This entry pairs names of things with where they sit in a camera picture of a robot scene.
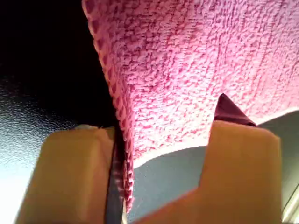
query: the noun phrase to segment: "textured black surface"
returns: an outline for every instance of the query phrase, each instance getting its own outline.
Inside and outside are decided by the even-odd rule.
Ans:
[[[1,2],[0,223],[11,223],[50,133],[114,122],[81,1]]]

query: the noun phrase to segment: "gray wall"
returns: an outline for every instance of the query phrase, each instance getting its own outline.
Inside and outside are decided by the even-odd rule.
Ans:
[[[283,206],[299,182],[299,112],[269,121],[282,140]],[[189,148],[155,158],[135,169],[135,201],[128,215],[133,222],[198,185],[205,148]]]

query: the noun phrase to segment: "white light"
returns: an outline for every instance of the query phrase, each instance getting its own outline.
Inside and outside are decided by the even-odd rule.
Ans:
[[[295,224],[298,224],[299,223],[299,216],[297,216],[297,218],[295,219]]]
[[[292,200],[290,206],[289,206],[288,209],[285,211],[285,213],[284,213],[284,217],[283,217],[283,219],[282,219],[283,222],[288,218],[290,212],[293,210],[293,208],[294,208],[296,202],[298,201],[298,199],[299,199],[299,192],[297,192],[297,194],[296,194],[294,200]]]

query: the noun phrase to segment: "dark surface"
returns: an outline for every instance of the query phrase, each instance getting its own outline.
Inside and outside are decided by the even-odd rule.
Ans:
[[[114,110],[81,1],[0,3],[0,223],[11,223],[43,140]]]

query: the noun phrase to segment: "gray surface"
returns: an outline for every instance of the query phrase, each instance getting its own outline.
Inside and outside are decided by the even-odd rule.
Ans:
[[[283,206],[299,182],[299,112],[269,121],[282,140]],[[198,185],[205,148],[191,148],[155,158],[135,169],[135,201],[128,215],[133,222]]]

